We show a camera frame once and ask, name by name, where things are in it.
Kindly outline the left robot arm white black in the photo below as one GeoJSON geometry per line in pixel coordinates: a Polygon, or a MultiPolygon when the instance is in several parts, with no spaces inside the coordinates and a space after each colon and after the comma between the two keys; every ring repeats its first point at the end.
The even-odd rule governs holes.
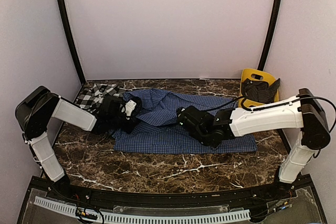
{"type": "Polygon", "coordinates": [[[118,129],[132,132],[141,108],[142,101],[138,97],[125,101],[108,95],[97,108],[88,110],[39,86],[16,107],[15,118],[34,161],[46,178],[55,183],[54,193],[61,200],[69,201],[74,197],[74,189],[63,181],[67,174],[56,157],[54,142],[49,139],[49,125],[57,121],[60,128],[70,124],[96,135],[118,129]]]}

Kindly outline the black white plaid shirt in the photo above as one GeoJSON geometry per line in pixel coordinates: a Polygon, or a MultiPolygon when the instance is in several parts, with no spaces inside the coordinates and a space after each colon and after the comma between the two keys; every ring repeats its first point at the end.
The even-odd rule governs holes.
{"type": "Polygon", "coordinates": [[[122,98],[127,89],[116,84],[93,84],[91,88],[84,88],[75,100],[75,104],[89,112],[96,111],[102,105],[104,98],[112,96],[122,98]]]}

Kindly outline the yellow plastic basket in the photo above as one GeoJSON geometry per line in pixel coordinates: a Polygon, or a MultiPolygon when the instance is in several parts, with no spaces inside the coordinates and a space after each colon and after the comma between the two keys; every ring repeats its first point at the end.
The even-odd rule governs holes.
{"type": "Polygon", "coordinates": [[[242,71],[238,106],[246,108],[279,101],[280,79],[260,70],[246,68],[242,71]]]}

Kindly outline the blue checked long sleeve shirt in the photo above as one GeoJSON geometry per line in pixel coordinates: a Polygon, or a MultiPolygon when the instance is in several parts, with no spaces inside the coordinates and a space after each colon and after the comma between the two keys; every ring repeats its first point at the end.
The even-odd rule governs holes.
{"type": "Polygon", "coordinates": [[[252,134],[222,141],[219,147],[202,145],[189,136],[176,122],[176,110],[190,105],[199,110],[210,110],[214,115],[217,107],[237,107],[231,98],[174,93],[161,89],[140,89],[123,95],[125,102],[140,98],[142,109],[137,115],[139,124],[131,133],[119,129],[113,133],[114,149],[121,152],[143,154],[225,154],[255,152],[257,144],[252,134]]]}

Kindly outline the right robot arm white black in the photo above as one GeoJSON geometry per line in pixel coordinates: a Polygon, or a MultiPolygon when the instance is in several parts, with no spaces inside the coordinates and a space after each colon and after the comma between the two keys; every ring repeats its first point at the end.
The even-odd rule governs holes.
{"type": "Polygon", "coordinates": [[[314,96],[302,88],[297,96],[265,105],[238,108],[215,108],[199,110],[194,106],[176,110],[177,122],[191,137],[205,146],[217,148],[222,141],[232,140],[247,134],[277,130],[300,129],[298,139],[289,156],[281,164],[277,180],[268,188],[273,200],[280,199],[288,191],[301,170],[312,157],[329,145],[334,126],[329,126],[325,110],[319,103],[328,99],[314,96]]]}

